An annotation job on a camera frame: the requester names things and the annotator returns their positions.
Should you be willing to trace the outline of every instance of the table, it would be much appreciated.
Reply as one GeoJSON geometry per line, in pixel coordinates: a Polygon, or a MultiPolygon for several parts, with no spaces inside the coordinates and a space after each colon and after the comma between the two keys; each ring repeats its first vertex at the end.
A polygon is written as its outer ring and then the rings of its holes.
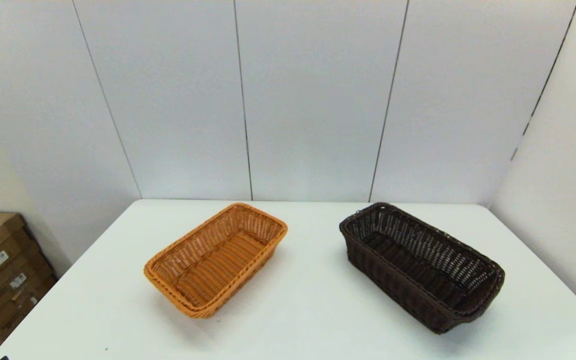
{"type": "Polygon", "coordinates": [[[133,203],[10,335],[0,358],[576,359],[576,296],[479,205],[398,205],[505,269],[487,312],[444,335],[348,262],[339,223],[367,203],[248,202],[285,221],[288,234],[213,317],[186,317],[146,279],[144,264],[231,203],[133,203]]]}

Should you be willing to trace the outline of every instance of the basket bottom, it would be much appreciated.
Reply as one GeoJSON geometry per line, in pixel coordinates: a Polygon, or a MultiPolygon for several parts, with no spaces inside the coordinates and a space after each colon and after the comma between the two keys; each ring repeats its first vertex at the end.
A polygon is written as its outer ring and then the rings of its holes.
{"type": "Polygon", "coordinates": [[[420,261],[387,235],[374,232],[365,239],[365,244],[450,307],[459,305],[468,295],[458,283],[420,261]]]}
{"type": "Polygon", "coordinates": [[[215,298],[265,244],[244,230],[231,235],[208,257],[179,276],[174,287],[194,306],[202,306],[215,298]]]}

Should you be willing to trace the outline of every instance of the wall seam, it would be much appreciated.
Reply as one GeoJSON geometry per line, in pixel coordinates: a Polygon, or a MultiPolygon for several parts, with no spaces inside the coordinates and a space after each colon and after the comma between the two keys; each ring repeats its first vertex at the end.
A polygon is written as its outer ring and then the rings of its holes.
{"type": "Polygon", "coordinates": [[[84,28],[82,26],[82,20],[80,19],[80,13],[77,11],[77,6],[75,5],[75,0],[71,0],[72,7],[75,9],[75,15],[77,16],[77,22],[79,23],[79,29],[81,30],[81,34],[84,38],[84,43],[86,44],[86,49],[88,55],[90,57],[90,63],[92,64],[92,68],[94,70],[94,75],[96,75],[96,81],[99,84],[99,89],[101,89],[101,94],[103,95],[103,101],[105,101],[105,106],[108,109],[108,114],[110,114],[110,120],[112,120],[112,126],[114,127],[114,132],[117,134],[117,139],[119,139],[119,145],[121,145],[121,150],[123,151],[123,155],[126,158],[126,162],[128,163],[128,169],[130,169],[130,174],[132,175],[132,180],[134,182],[134,186],[137,188],[137,193],[139,194],[139,198],[143,199],[142,190],[139,188],[139,183],[137,183],[137,177],[135,177],[135,171],[133,170],[133,165],[130,164],[130,159],[128,158],[128,153],[126,152],[126,147],[124,146],[124,141],[122,140],[121,135],[119,135],[119,129],[117,129],[117,123],[115,122],[115,116],[113,115],[113,110],[110,109],[110,104],[108,103],[108,98],[106,97],[106,92],[104,91],[104,86],[101,84],[101,78],[99,77],[99,73],[97,71],[97,66],[95,66],[95,60],[92,58],[92,52],[90,52],[90,46],[88,44],[88,40],[86,39],[86,34],[84,32],[84,28]]]}

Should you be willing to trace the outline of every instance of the basket rim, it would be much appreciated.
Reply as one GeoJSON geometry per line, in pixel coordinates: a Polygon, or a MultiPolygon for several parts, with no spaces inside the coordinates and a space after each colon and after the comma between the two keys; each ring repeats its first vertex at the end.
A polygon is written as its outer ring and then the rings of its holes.
{"type": "Polygon", "coordinates": [[[185,313],[187,313],[188,315],[199,314],[215,305],[215,303],[219,303],[220,301],[224,300],[224,298],[227,299],[228,294],[230,294],[231,291],[234,291],[236,289],[236,285],[238,285],[240,280],[242,278],[246,278],[251,269],[254,269],[256,265],[264,258],[264,256],[269,251],[272,251],[274,250],[274,248],[276,248],[277,244],[285,237],[287,232],[288,232],[288,225],[286,225],[284,221],[281,221],[281,219],[278,219],[273,215],[270,215],[269,213],[262,211],[252,205],[248,205],[247,203],[234,202],[228,205],[227,207],[223,208],[219,212],[217,212],[217,214],[213,215],[203,223],[199,224],[199,226],[195,227],[193,230],[183,235],[178,240],[174,241],[172,244],[169,244],[169,246],[166,246],[166,248],[156,253],[153,257],[151,257],[148,260],[148,262],[146,262],[146,265],[144,265],[143,268],[144,275],[146,275],[146,278],[148,278],[148,280],[151,283],[153,283],[153,285],[155,285],[155,287],[160,292],[162,292],[167,298],[176,301],[178,303],[177,304],[178,307],[181,305],[181,307],[183,307],[183,309],[185,310],[184,311],[185,313]],[[279,224],[281,226],[281,231],[279,231],[279,233],[275,237],[270,239],[265,244],[265,246],[263,246],[262,250],[259,251],[259,253],[256,256],[254,256],[252,260],[247,262],[246,266],[240,272],[238,272],[238,274],[234,276],[234,278],[226,286],[224,286],[221,290],[219,290],[219,292],[213,298],[211,298],[210,301],[204,303],[201,306],[193,305],[185,296],[183,296],[181,292],[176,290],[172,284],[164,280],[156,271],[154,271],[154,265],[158,262],[158,260],[162,259],[162,257],[166,255],[169,251],[171,251],[173,248],[176,248],[176,246],[179,246],[180,244],[188,241],[199,231],[210,226],[212,223],[214,223],[214,221],[224,216],[224,214],[229,212],[231,209],[237,207],[242,207],[245,210],[255,212],[259,215],[262,215],[263,217],[267,217],[268,219],[270,219],[270,221],[279,224]]]}
{"type": "Polygon", "coordinates": [[[380,260],[382,260],[382,262],[384,262],[384,264],[386,264],[386,266],[388,266],[388,268],[392,269],[394,272],[396,272],[398,275],[400,275],[402,278],[404,278],[407,282],[409,282],[410,285],[412,285],[413,287],[416,287],[418,290],[420,290],[422,292],[422,294],[424,295],[423,297],[425,298],[425,300],[428,301],[431,306],[437,308],[442,313],[450,316],[451,318],[453,318],[455,320],[463,321],[464,319],[468,319],[470,317],[473,317],[473,318],[478,317],[479,316],[478,312],[480,312],[480,310],[482,310],[482,308],[486,308],[489,305],[490,299],[494,298],[498,294],[498,292],[499,292],[498,289],[501,288],[501,286],[503,285],[503,283],[505,281],[504,270],[501,268],[501,266],[499,266],[499,264],[497,264],[496,262],[491,260],[489,257],[480,253],[479,251],[475,250],[474,248],[471,248],[467,244],[464,244],[463,242],[455,239],[454,237],[452,237],[452,235],[446,233],[445,231],[440,230],[439,228],[436,228],[436,227],[430,225],[429,223],[423,221],[422,219],[419,219],[418,217],[416,217],[412,214],[409,214],[408,212],[398,208],[395,205],[392,205],[391,203],[375,202],[372,205],[369,205],[368,207],[366,207],[364,209],[357,210],[357,212],[355,212],[355,214],[348,216],[339,224],[339,230],[342,232],[342,234],[344,235],[346,240],[351,240],[355,244],[357,244],[357,245],[361,246],[362,248],[364,248],[365,250],[369,251],[372,255],[377,256],[380,260]],[[392,210],[395,210],[396,212],[403,214],[405,217],[408,217],[410,220],[416,221],[417,223],[419,223],[421,226],[427,228],[428,230],[436,231],[439,235],[441,235],[442,240],[450,243],[451,246],[456,246],[460,250],[467,252],[469,255],[474,256],[478,260],[482,260],[482,262],[484,262],[487,266],[489,266],[491,268],[491,270],[494,272],[494,285],[491,287],[489,292],[486,294],[486,296],[484,297],[484,300],[480,303],[480,305],[478,305],[477,307],[475,307],[473,309],[468,309],[465,311],[455,310],[454,308],[446,305],[446,303],[444,301],[441,301],[435,294],[433,294],[432,292],[425,289],[425,287],[423,287],[423,285],[419,284],[418,281],[411,278],[407,273],[405,273],[404,271],[399,269],[397,266],[394,266],[390,261],[388,261],[384,256],[382,256],[381,253],[373,250],[372,248],[370,248],[370,246],[367,246],[365,243],[362,243],[355,235],[350,233],[350,231],[348,230],[348,226],[352,221],[355,221],[360,216],[365,215],[366,213],[371,212],[375,208],[379,208],[379,207],[387,207],[387,208],[390,208],[392,210]]]}

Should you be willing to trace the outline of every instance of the basket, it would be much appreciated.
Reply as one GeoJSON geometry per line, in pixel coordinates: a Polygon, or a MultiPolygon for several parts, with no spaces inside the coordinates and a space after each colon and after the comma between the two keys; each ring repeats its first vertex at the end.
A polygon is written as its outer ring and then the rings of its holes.
{"type": "Polygon", "coordinates": [[[233,203],[151,258],[146,278],[181,312],[209,318],[273,255],[286,224],[233,203]]]}
{"type": "Polygon", "coordinates": [[[504,283],[493,260],[389,203],[339,224],[348,260],[434,333],[482,316],[504,283]]]}

